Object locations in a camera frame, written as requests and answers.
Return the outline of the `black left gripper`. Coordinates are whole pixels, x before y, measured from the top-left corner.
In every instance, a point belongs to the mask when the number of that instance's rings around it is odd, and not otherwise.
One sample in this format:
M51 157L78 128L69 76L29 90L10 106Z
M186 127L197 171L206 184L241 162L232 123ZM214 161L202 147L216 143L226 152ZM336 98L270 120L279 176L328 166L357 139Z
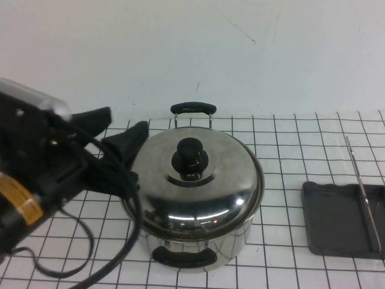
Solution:
M85 147L111 122L110 107L72 114L43 93L1 90L1 170L36 196L76 196L94 161Z

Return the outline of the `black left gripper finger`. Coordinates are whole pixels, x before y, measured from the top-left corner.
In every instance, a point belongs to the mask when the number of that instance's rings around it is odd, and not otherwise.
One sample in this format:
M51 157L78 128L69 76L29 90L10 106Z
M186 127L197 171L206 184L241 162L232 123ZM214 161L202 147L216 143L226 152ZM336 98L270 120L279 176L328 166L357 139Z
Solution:
M140 121L124 132L103 138L101 143L120 163L103 155L92 161L87 173L87 190L113 196L132 196L139 189L134 160L149 137L148 122Z

